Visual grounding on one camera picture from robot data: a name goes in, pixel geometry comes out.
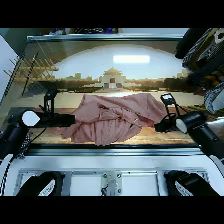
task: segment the crumpled cloth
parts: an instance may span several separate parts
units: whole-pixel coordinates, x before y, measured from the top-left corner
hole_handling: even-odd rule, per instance
[[[75,143],[109,145],[139,134],[142,127],[154,127],[166,115],[166,110],[150,93],[124,97],[84,94],[72,114],[76,124],[60,128],[62,138],[70,137]]]

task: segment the white building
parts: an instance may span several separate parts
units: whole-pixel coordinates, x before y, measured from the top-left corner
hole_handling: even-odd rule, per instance
[[[141,86],[141,84],[125,83],[126,76],[115,68],[105,71],[101,83],[85,85],[84,87],[104,87],[104,89],[122,89],[123,87]]]

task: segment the domed roof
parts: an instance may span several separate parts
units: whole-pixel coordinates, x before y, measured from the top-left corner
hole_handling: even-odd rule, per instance
[[[109,70],[105,71],[103,75],[121,75],[122,73],[116,68],[112,67]]]

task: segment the sky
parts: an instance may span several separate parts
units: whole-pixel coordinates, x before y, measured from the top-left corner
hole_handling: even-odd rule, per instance
[[[115,63],[115,55],[148,55],[149,63]],[[104,71],[114,67],[121,71],[128,79],[153,79],[176,76],[182,71],[182,60],[175,58],[174,54],[139,45],[107,45],[85,50],[67,57],[55,64],[59,71],[53,75],[56,78],[74,76],[81,73],[82,78],[92,76],[99,78]]]

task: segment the pink cloth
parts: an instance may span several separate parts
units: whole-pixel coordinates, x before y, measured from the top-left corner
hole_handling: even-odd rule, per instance
[[[109,145],[137,135],[142,127],[154,127],[166,115],[164,105],[150,93],[124,97],[83,95],[72,113],[76,124],[60,129],[62,138],[76,143]]]

